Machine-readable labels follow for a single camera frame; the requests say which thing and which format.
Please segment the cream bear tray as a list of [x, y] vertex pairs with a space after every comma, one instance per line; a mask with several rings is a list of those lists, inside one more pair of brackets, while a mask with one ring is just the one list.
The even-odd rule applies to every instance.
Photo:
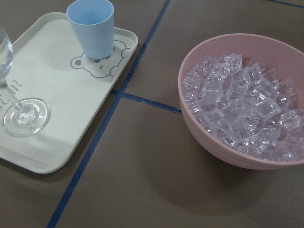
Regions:
[[50, 107], [50, 120], [37, 134], [15, 138], [0, 133], [0, 158], [47, 174], [66, 164], [138, 45], [131, 31], [115, 28], [114, 51], [87, 58], [66, 15], [48, 13], [13, 44], [7, 82], [19, 99], [34, 97]]

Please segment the clear ice cubes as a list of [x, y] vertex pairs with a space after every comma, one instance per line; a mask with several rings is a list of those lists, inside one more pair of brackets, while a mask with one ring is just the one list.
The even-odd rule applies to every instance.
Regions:
[[184, 100], [197, 122], [223, 144], [266, 161], [304, 156], [304, 111], [294, 106], [292, 79], [257, 58], [205, 56], [182, 81]]

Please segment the clear wine glass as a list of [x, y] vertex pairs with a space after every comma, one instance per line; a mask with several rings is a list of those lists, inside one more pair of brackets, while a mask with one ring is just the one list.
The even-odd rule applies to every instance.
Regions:
[[24, 138], [41, 131], [49, 122], [50, 108], [38, 98], [18, 100], [9, 88], [6, 78], [13, 64], [12, 42], [3, 27], [0, 28], [0, 90], [11, 103], [3, 117], [4, 131], [13, 137]]

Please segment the pink bowl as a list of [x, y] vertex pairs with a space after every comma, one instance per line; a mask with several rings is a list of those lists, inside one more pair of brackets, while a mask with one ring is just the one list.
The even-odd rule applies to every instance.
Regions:
[[178, 89], [186, 125], [194, 138], [217, 158], [247, 169], [275, 170], [302, 165], [300, 145], [280, 142], [257, 129], [286, 112], [274, 84], [264, 79], [258, 58], [296, 88], [297, 110], [304, 107], [304, 54], [281, 41], [253, 34], [226, 34], [198, 44], [185, 57]]

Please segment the light blue cup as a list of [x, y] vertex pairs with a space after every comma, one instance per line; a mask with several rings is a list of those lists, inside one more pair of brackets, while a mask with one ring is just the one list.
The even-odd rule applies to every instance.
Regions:
[[114, 6], [108, 0], [76, 0], [66, 16], [82, 47], [92, 59], [102, 59], [114, 49]]

